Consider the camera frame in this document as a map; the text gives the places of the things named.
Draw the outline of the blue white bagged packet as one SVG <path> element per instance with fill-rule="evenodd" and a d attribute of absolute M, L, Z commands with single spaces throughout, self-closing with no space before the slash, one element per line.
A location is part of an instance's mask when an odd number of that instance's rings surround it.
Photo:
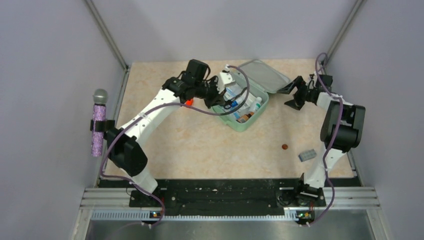
<path fill-rule="evenodd" d="M 233 99 L 234 97 L 237 97 L 242 92 L 243 88 L 236 82 L 233 82 L 231 84 L 226 85 L 225 90 L 226 92 L 224 94 L 224 97 L 227 100 L 230 100 L 230 99 Z"/>

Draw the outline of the white gauze packet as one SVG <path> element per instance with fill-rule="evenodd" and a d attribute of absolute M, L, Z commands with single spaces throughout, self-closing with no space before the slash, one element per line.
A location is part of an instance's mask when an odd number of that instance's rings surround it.
<path fill-rule="evenodd" d="M 240 97 L 240 100 L 244 100 L 245 104 L 251 105 L 256 100 L 256 97 L 250 92 L 244 92 L 243 95 Z"/>

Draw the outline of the mint green medicine case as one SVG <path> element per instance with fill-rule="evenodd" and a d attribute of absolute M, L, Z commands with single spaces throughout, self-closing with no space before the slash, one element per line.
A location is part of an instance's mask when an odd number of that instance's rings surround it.
<path fill-rule="evenodd" d="M 265 62 L 255 59 L 238 66 L 248 77 L 249 91 L 242 92 L 247 87 L 245 76 L 238 70 L 231 72 L 233 82 L 226 86 L 224 100 L 231 100 L 230 108 L 213 106 L 213 113 L 224 113 L 236 109 L 247 98 L 244 105 L 236 112 L 223 115 L 220 119 L 236 132 L 247 130 L 265 111 L 270 100 L 270 94 L 280 93 L 291 80 Z"/>

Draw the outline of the brown bottle orange cap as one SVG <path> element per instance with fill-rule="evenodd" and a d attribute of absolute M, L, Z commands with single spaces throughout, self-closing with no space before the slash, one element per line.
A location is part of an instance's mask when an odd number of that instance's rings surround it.
<path fill-rule="evenodd" d="M 254 112 L 250 112 L 250 113 L 247 113 L 247 114 L 245 114 L 245 115 L 243 115 L 243 116 L 241 116 L 240 118 L 238 118 L 237 119 L 237 122 L 239 122 L 239 123 L 245 123 L 245 122 L 247 122 L 253 115 L 254 115 L 255 113 Z"/>

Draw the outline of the small blue capped bottle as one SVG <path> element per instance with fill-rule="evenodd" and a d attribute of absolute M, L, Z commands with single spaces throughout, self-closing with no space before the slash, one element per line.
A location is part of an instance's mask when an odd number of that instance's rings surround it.
<path fill-rule="evenodd" d="M 238 108 L 239 106 L 243 106 L 244 105 L 244 100 L 234 100 L 231 102 L 230 107 L 231 108 Z"/>

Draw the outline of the white bottle green label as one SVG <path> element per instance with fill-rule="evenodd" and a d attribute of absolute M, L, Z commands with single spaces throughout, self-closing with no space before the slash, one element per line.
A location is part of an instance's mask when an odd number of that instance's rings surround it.
<path fill-rule="evenodd" d="M 255 100 L 250 104 L 248 112 L 249 113 L 256 113 L 259 108 L 262 105 L 262 98 L 261 97 L 256 97 Z"/>

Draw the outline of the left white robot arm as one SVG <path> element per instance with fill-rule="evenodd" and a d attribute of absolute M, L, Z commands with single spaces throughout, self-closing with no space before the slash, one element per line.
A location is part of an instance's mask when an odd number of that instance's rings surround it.
<path fill-rule="evenodd" d="M 218 74 L 209 77 L 210 67 L 200 60 L 191 59 L 178 76 L 168 78 L 151 102 L 135 117 L 120 127 L 111 127 L 105 133 L 106 156 L 102 163 L 111 162 L 128 181 L 142 192 L 141 200 L 149 207 L 160 202 L 158 182 L 147 167 L 148 158 L 142 149 L 155 129 L 179 108 L 187 108 L 186 101 L 199 98 L 210 108 L 222 105 L 225 87 L 232 83 L 231 65 L 225 65 Z"/>

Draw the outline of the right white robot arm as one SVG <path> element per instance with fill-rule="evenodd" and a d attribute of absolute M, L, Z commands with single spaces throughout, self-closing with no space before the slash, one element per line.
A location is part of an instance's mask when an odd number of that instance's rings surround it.
<path fill-rule="evenodd" d="M 320 196 L 320 190 L 325 186 L 328 173 L 335 163 L 360 144 L 366 115 L 364 106 L 349 103 L 332 91 L 331 75 L 311 74 L 309 77 L 312 87 L 302 76 L 297 76 L 277 91 L 288 95 L 297 89 L 293 99 L 285 102 L 295 110 L 310 102 L 326 111 L 319 135 L 321 151 L 313 159 L 309 170 L 301 175 L 293 192 L 293 200 L 299 206 L 307 206 L 314 196 Z"/>

